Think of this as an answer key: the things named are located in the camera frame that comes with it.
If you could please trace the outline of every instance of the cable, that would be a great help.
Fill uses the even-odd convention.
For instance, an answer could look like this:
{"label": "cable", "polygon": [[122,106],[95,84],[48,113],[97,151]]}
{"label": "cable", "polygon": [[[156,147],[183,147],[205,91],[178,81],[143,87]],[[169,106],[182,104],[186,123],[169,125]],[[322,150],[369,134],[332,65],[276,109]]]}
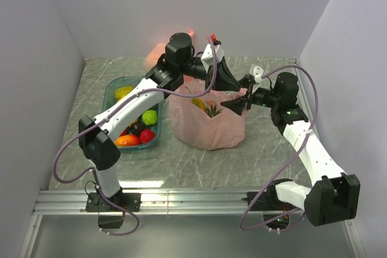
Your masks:
{"label": "cable", "polygon": [[[210,46],[211,46],[211,50],[212,50],[212,59],[213,59],[213,63],[216,64],[217,61],[216,61],[216,51],[215,51],[215,46],[213,44],[213,40],[211,37],[209,37],[209,42],[210,42]],[[211,78],[211,82],[208,86],[207,89],[204,90],[203,93],[199,93],[199,94],[180,94],[180,93],[176,93],[176,92],[173,92],[173,91],[170,91],[170,90],[167,90],[167,89],[161,89],[161,88],[152,88],[152,89],[145,89],[145,90],[142,90],[140,92],[138,92],[137,95],[132,95],[130,96],[128,99],[126,99],[125,101],[122,101],[122,103],[117,107],[115,108],[108,116],[107,116],[107,120],[109,120],[112,116],[114,116],[119,110],[121,110],[127,103],[129,103],[130,101],[132,101],[133,99],[137,98],[137,96],[139,95],[142,95],[142,94],[145,94],[145,93],[148,93],[148,92],[151,92],[151,91],[160,91],[160,92],[163,92],[163,93],[167,93],[167,94],[171,94],[171,95],[176,95],[178,97],[185,97],[185,98],[198,98],[198,97],[201,97],[201,96],[204,96],[206,95],[208,92],[211,91],[212,87],[214,86],[215,84],[215,80],[216,80],[216,74],[218,72],[218,66],[214,65],[213,66],[213,74],[212,74],[212,78]],[[97,189],[99,188],[99,181],[98,181],[98,177],[97,177],[97,174],[96,174],[96,169],[95,167],[88,167],[87,169],[85,169],[83,172],[81,172],[79,175],[77,175],[76,177],[74,178],[71,178],[71,179],[62,179],[59,177],[59,175],[57,174],[57,164],[58,164],[58,161],[59,161],[59,158],[61,156],[61,154],[63,153],[63,151],[71,144],[73,143],[74,141],[76,141],[78,138],[84,136],[85,134],[87,134],[88,132],[91,132],[93,131],[95,128],[99,127],[101,124],[104,124],[106,121],[106,119],[103,119],[101,120],[100,122],[96,123],[95,125],[91,126],[90,128],[78,133],[77,135],[73,136],[72,138],[70,138],[70,140],[68,140],[57,152],[57,154],[55,155],[54,157],[54,161],[53,161],[53,176],[54,178],[61,182],[62,184],[69,184],[69,183],[72,183],[74,181],[77,181],[79,178],[81,178],[84,174],[86,174],[87,172],[91,171],[93,173],[93,176],[94,176],[94,179],[96,180],[96,187]],[[115,207],[116,209],[124,212],[124,213],[128,213],[130,214],[133,218],[135,218],[135,220],[137,221],[137,225],[133,228],[133,230],[129,231],[129,232],[126,232],[126,233],[110,233],[106,230],[102,230],[104,233],[107,233],[107,234],[110,234],[112,236],[125,236],[125,235],[128,235],[128,234],[131,234],[133,233],[136,229],[138,229],[139,225],[140,225],[140,220],[138,219],[138,217],[132,213],[131,211],[123,208],[123,207],[120,207],[119,205],[116,205],[114,204],[113,202],[111,202],[106,196],[105,194],[102,192],[102,190],[99,190],[99,193],[102,197],[102,199],[107,202],[109,205],[111,205],[112,207]]]}
{"label": "cable", "polygon": [[[319,113],[319,98],[317,96],[317,88],[316,88],[316,84],[314,83],[312,77],[309,75],[309,73],[307,72],[306,69],[304,69],[303,67],[301,66],[298,66],[298,65],[287,65],[287,66],[283,66],[281,68],[278,68],[278,69],[275,69],[274,71],[271,71],[267,74],[264,74],[262,75],[262,79],[263,78],[266,78],[278,71],[281,71],[283,69],[287,69],[287,68],[296,68],[296,69],[299,69],[300,71],[302,71],[309,79],[311,85],[312,85],[312,88],[313,88],[313,92],[314,92],[314,103],[315,103],[315,108],[314,108],[314,114],[313,114],[313,119],[310,123],[310,126],[309,126],[309,130],[312,129],[314,127],[314,125],[316,124],[316,119],[317,119],[317,116],[318,116],[318,113]],[[260,224],[257,224],[257,225],[252,225],[252,226],[248,226],[248,227],[245,227],[243,226],[243,222],[247,216],[247,214],[249,213],[249,211],[252,209],[252,207],[254,206],[255,202],[261,197],[261,195],[263,194],[263,192],[269,187],[269,185],[274,181],[274,179],[281,173],[283,172],[293,161],[295,161],[297,159],[297,157],[299,156],[299,154],[304,150],[305,146],[307,145],[307,142],[308,142],[308,139],[309,139],[309,136],[310,134],[306,134],[305,135],[305,139],[304,141],[302,142],[301,144],[301,147],[299,148],[299,150],[297,150],[297,152],[292,156],[292,158],[290,159],[290,161],[288,161],[285,165],[283,165],[268,181],[267,183],[263,186],[262,189],[260,189],[260,191],[256,194],[256,196],[252,199],[252,201],[250,202],[249,206],[247,207],[247,209],[244,211],[242,217],[241,217],[241,220],[239,221],[239,229],[240,230],[252,230],[252,229],[256,229],[256,228],[260,228],[268,223],[270,223],[271,221],[275,220],[275,219],[279,219],[283,216],[286,216],[287,214],[290,214],[290,213],[293,213],[295,211],[298,211],[300,210],[299,208],[296,208],[296,209],[293,209],[291,211],[288,211],[284,214],[280,214],[279,216],[273,218],[273,220],[267,220],[265,222],[262,222]]]}
{"label": "cable", "polygon": [[269,82],[270,82],[270,91],[273,92],[274,89],[273,89],[273,83],[272,83],[272,80],[271,80],[270,77],[266,77],[266,78],[268,78],[268,80],[269,80]]}
{"label": "cable", "polygon": [[87,187],[87,185],[89,184],[89,182],[91,182],[91,183],[93,183],[94,184],[94,188],[96,189],[96,187],[97,187],[97,184],[94,182],[94,181],[88,181],[88,182],[86,182],[86,184],[85,184],[85,193],[87,194],[87,197],[89,197],[89,199],[90,200],[93,200],[91,197],[90,197],[90,194],[87,192],[87,190],[86,190],[86,187]]}

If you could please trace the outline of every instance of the gray marble surface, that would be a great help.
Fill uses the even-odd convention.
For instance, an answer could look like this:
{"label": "gray marble surface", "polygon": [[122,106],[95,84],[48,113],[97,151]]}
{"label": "gray marble surface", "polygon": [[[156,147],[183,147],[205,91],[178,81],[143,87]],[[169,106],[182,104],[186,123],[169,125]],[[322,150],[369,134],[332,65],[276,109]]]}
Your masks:
{"label": "gray marble surface", "polygon": [[[101,112],[106,86],[123,76],[142,76],[144,58],[118,57],[88,59],[65,131],[68,140],[77,134],[78,120]],[[228,57],[227,64],[238,79],[246,67],[259,64],[265,71],[286,65],[285,58]],[[293,148],[272,125],[270,110],[254,106],[246,118],[246,137],[231,149],[205,151],[178,140],[171,132],[168,101],[163,104],[161,136],[149,150],[122,154],[118,176],[123,187],[260,187],[294,154]],[[58,164],[59,176],[74,177],[89,166],[77,143],[64,151]],[[279,178],[291,178],[310,185],[301,161],[295,161]],[[72,184],[60,184],[54,178],[50,190],[81,189],[91,180],[90,173]]]}

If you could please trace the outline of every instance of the yellow fruit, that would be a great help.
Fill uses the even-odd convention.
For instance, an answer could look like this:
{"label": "yellow fruit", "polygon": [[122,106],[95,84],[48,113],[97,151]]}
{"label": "yellow fruit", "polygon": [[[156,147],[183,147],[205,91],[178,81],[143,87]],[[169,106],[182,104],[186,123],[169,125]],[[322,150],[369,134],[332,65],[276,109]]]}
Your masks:
{"label": "yellow fruit", "polygon": [[121,87],[119,89],[117,89],[114,93],[115,95],[115,98],[117,100],[120,100],[122,97],[125,97],[126,95],[128,95],[131,91],[133,91],[134,87],[132,86],[126,86],[126,87]]}
{"label": "yellow fruit", "polygon": [[191,103],[194,104],[195,106],[199,107],[200,109],[202,109],[204,112],[206,111],[206,105],[204,104],[204,102],[201,99],[193,98],[191,100]]}

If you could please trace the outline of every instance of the black mounting bracket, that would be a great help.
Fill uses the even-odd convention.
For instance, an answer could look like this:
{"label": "black mounting bracket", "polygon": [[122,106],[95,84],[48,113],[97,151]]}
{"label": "black mounting bracket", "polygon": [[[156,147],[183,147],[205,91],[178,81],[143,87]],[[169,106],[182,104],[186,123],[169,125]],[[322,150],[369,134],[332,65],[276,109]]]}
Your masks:
{"label": "black mounting bracket", "polygon": [[[121,204],[119,206],[126,208],[128,211],[138,212],[140,210],[140,193],[122,193],[120,199]],[[85,211],[88,213],[107,213],[115,210],[98,193],[89,193]],[[124,214],[119,216],[98,215],[98,226],[101,229],[119,229],[122,226],[124,217]]]}
{"label": "black mounting bracket", "polygon": [[342,173],[339,178],[322,177],[304,202],[305,214],[314,226],[354,219],[359,201],[360,181]]}

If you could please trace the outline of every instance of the blue plastic basket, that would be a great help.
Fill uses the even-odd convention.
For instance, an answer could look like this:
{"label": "blue plastic basket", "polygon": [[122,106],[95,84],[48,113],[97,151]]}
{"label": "blue plastic basket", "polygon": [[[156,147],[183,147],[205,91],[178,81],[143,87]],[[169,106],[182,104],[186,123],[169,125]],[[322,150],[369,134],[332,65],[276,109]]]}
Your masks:
{"label": "blue plastic basket", "polygon": [[[117,100],[115,99],[115,91],[117,89],[125,86],[136,87],[141,82],[142,79],[143,77],[121,77],[111,81],[105,90],[105,96],[103,98],[103,105],[102,105],[102,112],[108,110],[110,107],[112,107],[117,103]],[[151,126],[148,128],[150,128],[153,132],[155,132],[156,134],[155,138],[153,138],[152,141],[146,144],[140,144],[136,146],[117,146],[122,153],[131,153],[139,150],[144,150],[156,144],[161,134],[161,103],[159,103],[155,107],[152,107],[152,110],[157,111],[158,122],[155,126]]]}

